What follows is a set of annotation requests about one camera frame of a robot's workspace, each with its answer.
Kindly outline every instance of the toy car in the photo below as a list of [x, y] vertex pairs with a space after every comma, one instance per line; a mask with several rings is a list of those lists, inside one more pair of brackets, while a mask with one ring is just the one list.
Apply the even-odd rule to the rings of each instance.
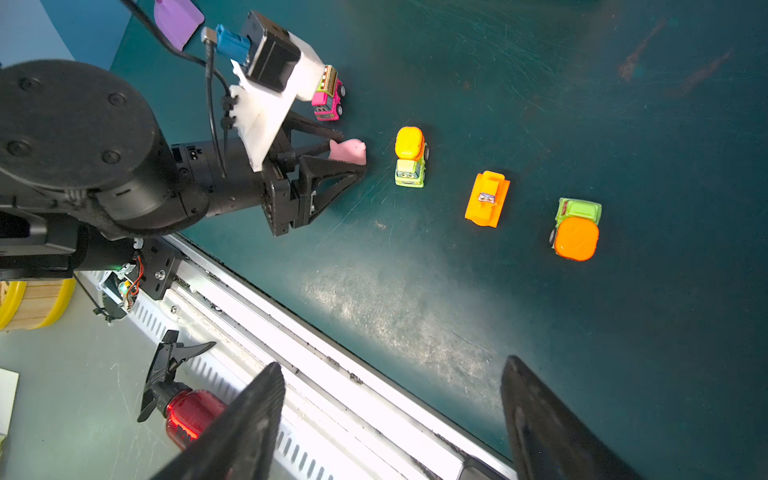
[[561, 198], [549, 243], [557, 255], [583, 262], [594, 255], [600, 236], [603, 206], [586, 200]]
[[424, 176], [429, 159], [429, 146], [418, 127], [403, 127], [397, 132], [395, 142], [397, 169], [395, 183], [400, 187], [424, 187]]
[[346, 87], [339, 80], [336, 69], [326, 65], [323, 78], [317, 92], [312, 97], [312, 106], [315, 108], [315, 118], [318, 121], [339, 120], [344, 113], [341, 99], [346, 96]]
[[509, 180], [504, 179], [504, 175], [491, 171], [478, 174], [464, 218], [480, 227], [496, 228], [508, 191]]

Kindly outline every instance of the purple object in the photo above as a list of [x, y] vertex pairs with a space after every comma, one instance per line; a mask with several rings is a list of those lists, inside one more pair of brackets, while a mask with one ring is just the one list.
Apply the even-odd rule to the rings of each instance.
[[203, 12], [190, 0], [155, 0], [154, 22], [178, 50], [184, 49], [204, 20]]

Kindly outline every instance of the pink toy pig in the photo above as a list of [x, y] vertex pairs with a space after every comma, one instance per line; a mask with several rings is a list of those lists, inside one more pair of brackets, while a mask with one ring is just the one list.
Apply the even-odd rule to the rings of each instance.
[[350, 162], [351, 164], [366, 164], [366, 144], [356, 138], [350, 138], [340, 144], [330, 141], [330, 160]]

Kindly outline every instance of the pink toy truck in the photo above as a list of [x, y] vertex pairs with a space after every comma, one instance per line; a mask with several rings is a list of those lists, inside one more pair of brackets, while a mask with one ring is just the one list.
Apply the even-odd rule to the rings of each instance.
[[323, 78], [317, 87], [315, 96], [312, 97], [312, 106], [315, 108], [315, 117], [318, 121], [339, 120], [344, 113], [341, 99], [346, 96], [346, 88], [339, 80], [336, 69], [326, 65]]

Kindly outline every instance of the black cable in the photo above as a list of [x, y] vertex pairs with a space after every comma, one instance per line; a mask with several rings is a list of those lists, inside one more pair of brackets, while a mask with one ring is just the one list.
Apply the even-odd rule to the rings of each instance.
[[83, 285], [83, 283], [80, 281], [78, 276], [75, 275], [74, 273], [72, 274], [72, 276], [74, 277], [74, 281], [77, 282], [80, 288], [83, 289], [85, 294], [88, 295], [88, 298], [91, 299], [91, 303], [93, 303], [94, 306], [96, 307], [93, 310], [94, 314], [104, 315], [104, 319], [107, 320], [108, 322], [111, 322], [112, 320], [114, 320], [114, 317], [107, 312], [107, 309], [105, 309], [103, 306], [99, 306], [98, 303], [96, 303], [96, 300], [94, 299], [94, 297], [91, 296], [91, 292], [89, 292], [88, 289], [85, 288], [85, 285]]
[[[224, 111], [224, 119], [222, 119], [222, 122], [224, 122], [227, 119], [227, 117], [229, 117], [229, 116], [230, 116], [230, 112], [228, 110], [225, 110]], [[227, 137], [229, 137], [230, 126], [228, 124], [223, 124], [222, 127], [224, 129], [224, 142], [223, 142], [224, 143], [224, 146], [223, 146], [224, 150], [223, 150], [223, 154], [222, 154], [222, 157], [221, 157], [221, 176], [223, 178], [227, 178], [227, 159], [229, 159], [229, 157], [227, 156], [228, 155], [228, 153], [227, 153]]]
[[219, 135], [216, 132], [216, 118], [214, 117], [214, 89], [211, 82], [213, 80], [214, 72], [214, 43], [210, 40], [205, 41], [205, 98], [208, 103], [208, 121], [210, 123], [210, 136], [214, 140], [214, 153], [216, 154], [216, 160], [219, 162], [219, 168], [221, 169], [221, 176], [227, 178], [227, 170], [224, 166], [224, 158], [221, 156], [219, 150]]
[[[176, 55], [179, 58], [183, 58], [184, 60], [191, 61], [193, 63], [196, 63], [202, 67], [205, 66], [205, 61], [202, 58], [195, 57], [194, 55], [189, 55], [188, 53], [185, 53], [181, 50], [177, 50], [176, 47], [170, 44], [167, 38], [165, 38], [165, 35], [163, 35], [163, 32], [160, 31], [160, 29], [152, 23], [152, 21], [147, 17], [147, 14], [144, 13], [144, 11], [141, 10], [141, 8], [138, 7], [135, 3], [133, 3], [133, 0], [120, 0], [120, 2], [125, 5], [125, 8], [131, 11], [131, 13], [138, 18], [138, 20], [141, 22], [141, 24], [149, 30], [149, 32], [152, 34], [153, 37], [157, 41], [159, 41], [166, 50], [168, 50], [170, 53]], [[216, 75], [216, 78], [219, 79], [221, 82], [221, 85], [224, 87], [224, 91], [229, 94], [230, 88], [229, 85], [227, 85], [227, 79], [224, 78], [224, 76], [221, 74], [220, 71], [218, 71], [216, 68], [214, 68], [214, 75]]]

